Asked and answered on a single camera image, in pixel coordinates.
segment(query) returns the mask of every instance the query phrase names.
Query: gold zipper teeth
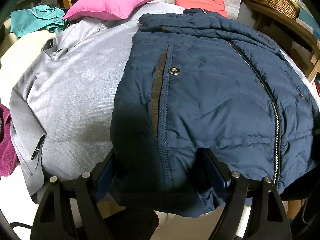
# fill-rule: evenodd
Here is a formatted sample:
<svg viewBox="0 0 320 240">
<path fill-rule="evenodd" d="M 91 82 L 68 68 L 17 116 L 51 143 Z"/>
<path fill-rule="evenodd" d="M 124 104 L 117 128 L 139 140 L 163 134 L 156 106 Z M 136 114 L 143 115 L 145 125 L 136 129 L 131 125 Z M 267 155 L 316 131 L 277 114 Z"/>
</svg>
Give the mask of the gold zipper teeth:
<svg viewBox="0 0 320 240">
<path fill-rule="evenodd" d="M 257 77 L 257 79 L 259 80 L 260 84 L 262 85 L 262 87 L 264 88 L 265 91 L 267 91 L 266 86 L 261 82 L 260 78 L 257 76 L 257 74 L 255 73 L 255 71 L 252 69 L 252 67 L 250 66 L 250 64 L 247 62 L 247 60 L 241 55 L 241 53 L 236 49 L 236 47 L 234 47 L 229 41 L 227 41 L 227 43 L 239 54 L 239 56 L 247 63 L 247 65 L 249 66 L 249 68 L 252 70 L 252 72 L 254 73 L 254 75 Z M 275 168 L 274 168 L 274 175 L 273 175 L 273 183 L 275 185 L 275 187 L 277 187 L 277 179 L 278 179 L 278 171 L 279 171 L 279 155 L 278 155 L 278 146 L 279 146 L 279 130 L 280 130 L 280 123 L 279 123 L 279 116 L 278 116 L 278 112 L 276 109 L 275 104 L 271 99 L 271 105 L 275 114 L 275 119 L 276 119 L 276 138 L 275 138 L 275 153 L 274 153 L 274 158 L 275 158 Z"/>
</svg>

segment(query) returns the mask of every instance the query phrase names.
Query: jacket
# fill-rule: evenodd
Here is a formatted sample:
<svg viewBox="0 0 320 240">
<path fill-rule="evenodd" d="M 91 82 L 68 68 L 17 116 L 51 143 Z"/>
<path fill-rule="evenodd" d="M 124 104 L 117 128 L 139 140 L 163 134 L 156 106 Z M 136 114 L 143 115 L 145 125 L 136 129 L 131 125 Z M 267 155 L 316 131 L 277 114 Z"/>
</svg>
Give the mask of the jacket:
<svg viewBox="0 0 320 240">
<path fill-rule="evenodd" d="M 200 148 L 279 193 L 317 165 L 319 109 L 273 40 L 201 9 L 139 22 L 111 122 L 118 204 L 187 217 L 223 205 Z"/>
</svg>

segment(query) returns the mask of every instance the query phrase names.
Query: pink pillow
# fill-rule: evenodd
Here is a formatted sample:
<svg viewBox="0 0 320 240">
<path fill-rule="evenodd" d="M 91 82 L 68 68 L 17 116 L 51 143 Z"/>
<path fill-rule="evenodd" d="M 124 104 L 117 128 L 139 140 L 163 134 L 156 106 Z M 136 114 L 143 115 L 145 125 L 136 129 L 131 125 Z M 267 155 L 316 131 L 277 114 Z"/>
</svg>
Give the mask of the pink pillow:
<svg viewBox="0 0 320 240">
<path fill-rule="evenodd" d="M 63 19 L 76 20 L 84 16 L 102 20 L 127 19 L 133 9 L 153 0 L 79 0 L 70 7 Z"/>
</svg>

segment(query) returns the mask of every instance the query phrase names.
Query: black cable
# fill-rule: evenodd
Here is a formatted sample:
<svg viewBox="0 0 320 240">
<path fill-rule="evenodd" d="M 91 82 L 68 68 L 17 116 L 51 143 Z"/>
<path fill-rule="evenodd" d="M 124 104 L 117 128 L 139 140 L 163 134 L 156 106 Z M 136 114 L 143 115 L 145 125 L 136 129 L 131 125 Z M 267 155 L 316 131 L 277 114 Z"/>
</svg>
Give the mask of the black cable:
<svg viewBox="0 0 320 240">
<path fill-rule="evenodd" d="M 15 227 L 22 227 L 22 228 L 27 228 L 27 229 L 32 229 L 32 226 L 29 226 L 29 225 L 26 225 L 26 224 L 23 224 L 23 223 L 19 223 L 19 222 L 13 222 L 13 223 L 10 223 L 10 226 L 12 228 L 15 228 Z"/>
</svg>

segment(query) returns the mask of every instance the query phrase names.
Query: zipper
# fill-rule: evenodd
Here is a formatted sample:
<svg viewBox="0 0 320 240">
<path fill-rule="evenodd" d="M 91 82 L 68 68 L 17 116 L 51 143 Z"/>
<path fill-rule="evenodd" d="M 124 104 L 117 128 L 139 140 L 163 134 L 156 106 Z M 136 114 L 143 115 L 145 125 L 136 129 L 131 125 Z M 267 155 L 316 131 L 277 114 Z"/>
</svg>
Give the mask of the zipper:
<svg viewBox="0 0 320 240">
<path fill-rule="evenodd" d="M 273 108 L 273 112 L 275 115 L 275 123 L 276 123 L 276 133 L 275 133 L 275 150 L 274 150 L 274 175 L 273 175 L 273 183 L 275 185 L 275 187 L 278 189 L 278 177 L 279 177 L 279 172 L 280 172 L 280 130 L 281 130 L 281 123 L 280 123 L 280 117 L 279 117 L 279 110 L 276 106 L 276 102 L 274 100 L 274 98 L 272 97 L 271 93 L 269 92 L 268 88 L 266 87 L 265 83 L 263 82 L 263 80 L 261 79 L 261 77 L 258 75 L 257 71 L 255 70 L 255 68 L 252 66 L 252 64 L 243 56 L 243 54 L 229 41 L 226 41 L 238 54 L 239 56 L 248 64 L 248 66 L 250 67 L 250 69 L 252 70 L 252 72 L 254 73 L 254 75 L 257 77 L 257 79 L 259 80 L 260 84 L 262 85 L 262 87 L 264 88 L 264 90 L 267 92 L 270 100 L 271 100 L 271 104 L 272 104 L 272 108 Z"/>
</svg>

